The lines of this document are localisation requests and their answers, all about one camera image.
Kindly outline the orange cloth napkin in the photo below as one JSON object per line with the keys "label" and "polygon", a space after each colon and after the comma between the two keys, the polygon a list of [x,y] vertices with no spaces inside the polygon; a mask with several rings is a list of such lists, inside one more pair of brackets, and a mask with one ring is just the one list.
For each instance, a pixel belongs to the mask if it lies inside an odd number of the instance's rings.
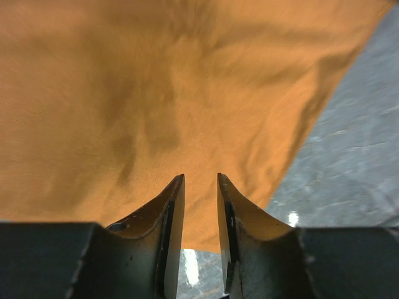
{"label": "orange cloth napkin", "polygon": [[266,205],[392,1],[2,1],[1,218],[113,223],[216,175]]}

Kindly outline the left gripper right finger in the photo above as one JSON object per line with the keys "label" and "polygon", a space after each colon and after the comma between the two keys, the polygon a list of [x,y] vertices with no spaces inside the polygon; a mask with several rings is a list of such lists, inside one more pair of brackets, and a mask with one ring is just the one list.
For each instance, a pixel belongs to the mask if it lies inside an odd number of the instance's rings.
{"label": "left gripper right finger", "polygon": [[218,225],[226,298],[314,298],[299,234],[217,175]]}

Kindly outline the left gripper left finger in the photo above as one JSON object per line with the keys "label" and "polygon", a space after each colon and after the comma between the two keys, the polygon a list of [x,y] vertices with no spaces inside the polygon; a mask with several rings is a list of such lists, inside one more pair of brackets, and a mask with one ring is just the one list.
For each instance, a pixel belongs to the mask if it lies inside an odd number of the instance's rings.
{"label": "left gripper left finger", "polygon": [[96,226],[74,278],[74,298],[175,298],[185,177],[128,216]]}

